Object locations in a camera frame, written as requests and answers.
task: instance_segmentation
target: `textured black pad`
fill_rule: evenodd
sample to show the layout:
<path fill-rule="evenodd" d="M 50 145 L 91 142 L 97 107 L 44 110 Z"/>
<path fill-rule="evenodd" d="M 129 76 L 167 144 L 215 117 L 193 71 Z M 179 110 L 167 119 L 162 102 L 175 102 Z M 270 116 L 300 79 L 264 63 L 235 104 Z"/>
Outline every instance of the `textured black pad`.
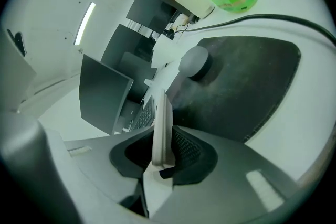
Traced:
<path fill-rule="evenodd" d="M 175 167 L 160 171 L 160 175 L 164 179 L 172 177 L 174 185 L 201 182 L 212 172 L 218 160 L 212 146 L 177 126 L 172 130 L 172 151 Z"/>
<path fill-rule="evenodd" d="M 138 134 L 110 152 L 110 162 L 125 177 L 142 178 L 152 159 L 154 128 Z"/>
<path fill-rule="evenodd" d="M 202 39 L 213 58 L 199 81 L 178 74 L 167 91 L 174 125 L 238 142 L 272 116 L 295 76 L 301 53 L 293 43 L 264 37 Z"/>

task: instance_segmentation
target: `desk surface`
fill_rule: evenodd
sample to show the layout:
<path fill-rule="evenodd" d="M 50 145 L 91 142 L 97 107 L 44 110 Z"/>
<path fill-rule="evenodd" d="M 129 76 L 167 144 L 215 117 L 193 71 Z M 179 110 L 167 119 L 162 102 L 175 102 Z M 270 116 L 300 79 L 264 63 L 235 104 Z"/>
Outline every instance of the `desk surface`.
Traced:
<path fill-rule="evenodd" d="M 190 29 L 227 22 L 249 14 L 274 13 L 301 17 L 336 35 L 324 0 L 258 0 L 243 14 L 219 8 Z M 305 26 L 276 20 L 248 20 L 236 25 L 176 35 L 174 42 L 187 52 L 199 41 L 218 36 L 261 36 L 292 42 L 301 51 L 301 61 L 292 85 L 277 111 L 246 144 L 299 180 L 317 159 L 331 135 L 336 120 L 336 50 L 321 34 Z M 159 70 L 154 86 L 145 95 L 157 99 L 168 90 L 179 72 L 179 61 Z"/>

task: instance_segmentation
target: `keyboard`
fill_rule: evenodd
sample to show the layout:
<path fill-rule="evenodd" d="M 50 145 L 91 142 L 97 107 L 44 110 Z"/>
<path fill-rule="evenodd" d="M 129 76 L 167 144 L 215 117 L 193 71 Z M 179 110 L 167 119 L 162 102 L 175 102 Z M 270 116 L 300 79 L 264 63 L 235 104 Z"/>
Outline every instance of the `keyboard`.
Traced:
<path fill-rule="evenodd" d="M 140 128 L 151 126 L 155 119 L 155 105 L 153 97 L 150 97 L 146 106 L 139 112 L 134 120 L 132 131 Z"/>

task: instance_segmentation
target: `ceiling light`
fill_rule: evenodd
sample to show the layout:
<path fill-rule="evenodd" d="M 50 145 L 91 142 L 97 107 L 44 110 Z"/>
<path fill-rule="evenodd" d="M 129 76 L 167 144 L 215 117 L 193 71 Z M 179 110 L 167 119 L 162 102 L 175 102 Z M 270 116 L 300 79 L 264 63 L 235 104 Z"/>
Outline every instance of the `ceiling light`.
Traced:
<path fill-rule="evenodd" d="M 78 33 L 77 33 L 77 37 L 76 37 L 76 41 L 75 41 L 76 46 L 78 46 L 80 44 L 80 40 L 82 39 L 82 35 L 84 33 L 86 24 L 88 23 L 88 20 L 91 16 L 91 13 L 93 12 L 93 9 L 95 8 L 95 6 L 96 6 L 95 3 L 91 2 L 88 10 L 86 11 L 86 13 L 84 15 L 84 18 L 82 20 L 82 23 L 80 24 L 80 27 L 79 27 L 79 30 L 78 30 Z"/>

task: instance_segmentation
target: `mouse pad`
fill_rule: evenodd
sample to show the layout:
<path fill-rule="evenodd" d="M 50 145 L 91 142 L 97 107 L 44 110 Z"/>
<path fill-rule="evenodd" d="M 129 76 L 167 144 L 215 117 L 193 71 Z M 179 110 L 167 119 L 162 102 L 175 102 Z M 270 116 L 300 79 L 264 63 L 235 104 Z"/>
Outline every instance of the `mouse pad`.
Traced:
<path fill-rule="evenodd" d="M 300 50 L 287 41 L 249 36 L 205 38 L 198 46 L 213 63 L 201 80 L 179 73 L 168 89 L 174 125 L 245 143 L 283 100 Z"/>

